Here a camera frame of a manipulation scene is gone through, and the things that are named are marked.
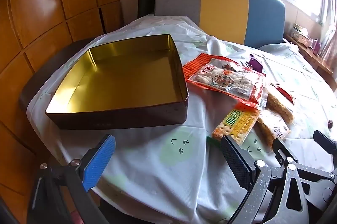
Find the golden sesame cake packet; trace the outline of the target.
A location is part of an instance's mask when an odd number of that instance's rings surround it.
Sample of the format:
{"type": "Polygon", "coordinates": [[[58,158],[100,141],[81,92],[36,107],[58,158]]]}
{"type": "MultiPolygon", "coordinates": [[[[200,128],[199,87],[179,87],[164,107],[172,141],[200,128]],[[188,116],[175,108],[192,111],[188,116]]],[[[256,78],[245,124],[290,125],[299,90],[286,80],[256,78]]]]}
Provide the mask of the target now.
{"type": "Polygon", "coordinates": [[[269,150],[275,139],[284,140],[291,132],[281,115],[267,108],[260,112],[257,125],[269,150]]]}

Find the yellow cracker packet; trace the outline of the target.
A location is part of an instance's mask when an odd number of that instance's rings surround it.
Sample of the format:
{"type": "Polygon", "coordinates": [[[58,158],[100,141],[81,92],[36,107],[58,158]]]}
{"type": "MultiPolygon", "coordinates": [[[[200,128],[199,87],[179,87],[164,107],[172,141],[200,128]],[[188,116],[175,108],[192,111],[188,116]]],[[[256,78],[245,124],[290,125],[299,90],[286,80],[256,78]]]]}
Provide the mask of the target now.
{"type": "Polygon", "coordinates": [[[231,136],[241,146],[258,120],[261,111],[238,103],[212,132],[212,138],[221,141],[231,136]]]}

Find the long silver brown stick packet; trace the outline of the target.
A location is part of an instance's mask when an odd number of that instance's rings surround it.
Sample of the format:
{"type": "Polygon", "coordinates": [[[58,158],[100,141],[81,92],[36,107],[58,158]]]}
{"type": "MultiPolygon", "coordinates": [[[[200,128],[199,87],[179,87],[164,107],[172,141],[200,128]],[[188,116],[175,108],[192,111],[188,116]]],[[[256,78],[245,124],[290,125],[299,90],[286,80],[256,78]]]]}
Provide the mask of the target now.
{"type": "Polygon", "coordinates": [[[294,121],[294,106],[274,86],[266,87],[268,92],[267,105],[275,110],[286,123],[294,121]]]}

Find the red candy packet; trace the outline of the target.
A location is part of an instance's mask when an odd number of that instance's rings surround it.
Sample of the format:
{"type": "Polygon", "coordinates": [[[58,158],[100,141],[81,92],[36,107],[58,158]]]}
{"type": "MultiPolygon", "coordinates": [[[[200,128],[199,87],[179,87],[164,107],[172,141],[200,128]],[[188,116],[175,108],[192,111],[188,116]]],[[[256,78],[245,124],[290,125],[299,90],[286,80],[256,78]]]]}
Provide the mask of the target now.
{"type": "Polygon", "coordinates": [[[286,91],[284,90],[279,84],[274,85],[275,89],[280,92],[289,102],[294,105],[294,98],[286,91]]]}

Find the purple snack packet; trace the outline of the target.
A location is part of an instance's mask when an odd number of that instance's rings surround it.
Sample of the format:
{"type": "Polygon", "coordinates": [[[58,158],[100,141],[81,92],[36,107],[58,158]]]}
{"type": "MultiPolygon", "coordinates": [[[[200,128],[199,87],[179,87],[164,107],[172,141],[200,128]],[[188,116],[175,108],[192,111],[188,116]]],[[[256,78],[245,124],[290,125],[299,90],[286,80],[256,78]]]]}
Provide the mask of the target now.
{"type": "Polygon", "coordinates": [[[258,73],[263,73],[262,64],[258,61],[258,59],[255,58],[253,54],[250,54],[249,65],[253,70],[257,71],[258,73]]]}

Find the orange red snack bag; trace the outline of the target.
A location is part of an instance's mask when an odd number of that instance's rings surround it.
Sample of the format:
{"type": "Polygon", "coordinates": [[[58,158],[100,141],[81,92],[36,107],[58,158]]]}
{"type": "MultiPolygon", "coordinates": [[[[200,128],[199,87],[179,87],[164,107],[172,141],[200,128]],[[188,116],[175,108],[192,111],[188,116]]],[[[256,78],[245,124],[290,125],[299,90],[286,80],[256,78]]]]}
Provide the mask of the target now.
{"type": "Polygon", "coordinates": [[[257,110],[266,107],[265,75],[229,58],[201,53],[183,66],[183,72],[191,84],[223,93],[257,110]]]}

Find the white cloud-print tablecloth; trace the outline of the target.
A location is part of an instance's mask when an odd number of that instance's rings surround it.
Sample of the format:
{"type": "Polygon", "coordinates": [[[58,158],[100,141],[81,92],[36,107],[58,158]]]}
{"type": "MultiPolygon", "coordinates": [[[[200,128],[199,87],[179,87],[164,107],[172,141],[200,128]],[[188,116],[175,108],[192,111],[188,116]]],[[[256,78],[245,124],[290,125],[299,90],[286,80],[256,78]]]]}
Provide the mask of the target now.
{"type": "MultiPolygon", "coordinates": [[[[223,93],[187,82],[187,118],[183,124],[158,127],[66,130],[47,116],[56,89],[75,62],[92,47],[142,36],[169,34],[182,68],[199,54],[229,58],[251,68],[250,54],[263,66],[266,86],[279,84],[294,98],[294,121],[286,123],[282,140],[298,163],[325,172],[336,170],[336,155],[313,139],[316,130],[336,141],[336,96],[291,43],[268,44],[261,49],[219,40],[184,16],[148,15],[121,29],[96,37],[60,66],[36,92],[27,118],[53,156],[68,165],[110,134],[115,151],[96,187],[91,188],[110,207],[133,221],[153,223],[224,223],[239,207],[247,190],[235,179],[212,132],[239,102],[223,93]]],[[[257,122],[241,146],[255,160],[280,168],[257,122]]]]}

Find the wooden side shelf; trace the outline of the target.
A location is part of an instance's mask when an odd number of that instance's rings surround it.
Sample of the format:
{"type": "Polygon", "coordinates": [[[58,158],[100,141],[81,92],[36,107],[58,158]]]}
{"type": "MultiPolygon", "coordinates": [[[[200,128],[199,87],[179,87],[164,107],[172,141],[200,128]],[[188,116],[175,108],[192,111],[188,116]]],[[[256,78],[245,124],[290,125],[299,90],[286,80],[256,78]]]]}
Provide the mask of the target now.
{"type": "Polygon", "coordinates": [[[301,43],[298,43],[295,39],[290,37],[288,34],[284,33],[283,36],[287,41],[295,44],[299,48],[300,54],[306,59],[306,61],[316,70],[318,74],[325,80],[325,82],[330,86],[330,88],[336,91],[336,82],[332,77],[332,70],[328,64],[319,56],[314,55],[312,50],[304,47],[301,43]]]}

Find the purple bottle on shelf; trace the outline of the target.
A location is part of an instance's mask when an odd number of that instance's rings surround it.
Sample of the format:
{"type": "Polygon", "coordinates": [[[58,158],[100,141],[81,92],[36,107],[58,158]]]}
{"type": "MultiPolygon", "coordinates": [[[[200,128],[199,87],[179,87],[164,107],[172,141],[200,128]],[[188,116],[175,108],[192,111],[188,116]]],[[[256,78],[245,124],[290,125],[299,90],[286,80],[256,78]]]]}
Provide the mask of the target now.
{"type": "Polygon", "coordinates": [[[320,50],[320,46],[321,46],[321,43],[320,43],[319,39],[315,39],[314,42],[313,42],[313,44],[312,44],[312,48],[313,48],[312,53],[315,56],[318,55],[319,50],[320,50]]]}

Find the patterned tissue box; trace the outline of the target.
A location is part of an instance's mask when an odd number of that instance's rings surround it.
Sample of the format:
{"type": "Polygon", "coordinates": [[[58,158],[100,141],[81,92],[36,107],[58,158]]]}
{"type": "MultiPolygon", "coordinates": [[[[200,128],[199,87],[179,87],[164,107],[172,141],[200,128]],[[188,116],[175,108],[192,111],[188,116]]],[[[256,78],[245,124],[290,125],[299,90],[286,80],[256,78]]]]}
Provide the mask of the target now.
{"type": "Polygon", "coordinates": [[[313,40],[308,36],[306,28],[294,23],[290,32],[290,36],[304,47],[311,47],[313,40]]]}

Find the gold and brown tin box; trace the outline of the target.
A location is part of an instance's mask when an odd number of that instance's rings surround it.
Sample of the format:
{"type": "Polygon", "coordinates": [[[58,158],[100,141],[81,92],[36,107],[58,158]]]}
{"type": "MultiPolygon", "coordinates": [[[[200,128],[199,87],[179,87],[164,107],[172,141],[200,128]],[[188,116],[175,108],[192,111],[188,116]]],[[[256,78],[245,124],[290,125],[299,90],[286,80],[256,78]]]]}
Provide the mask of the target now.
{"type": "Polygon", "coordinates": [[[60,129],[104,130],[183,124],[189,93],[169,34],[87,49],[59,84],[47,116],[60,129]]]}

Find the grey yellow blue sofa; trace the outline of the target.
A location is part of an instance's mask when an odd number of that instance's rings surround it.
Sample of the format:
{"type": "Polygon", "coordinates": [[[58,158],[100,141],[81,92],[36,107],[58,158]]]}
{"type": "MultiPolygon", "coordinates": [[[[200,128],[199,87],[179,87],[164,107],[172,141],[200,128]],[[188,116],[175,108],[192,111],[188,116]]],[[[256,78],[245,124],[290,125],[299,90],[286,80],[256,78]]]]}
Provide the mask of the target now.
{"type": "Polygon", "coordinates": [[[253,48],[283,42],[281,0],[155,0],[156,16],[186,16],[208,35],[253,48]]]}

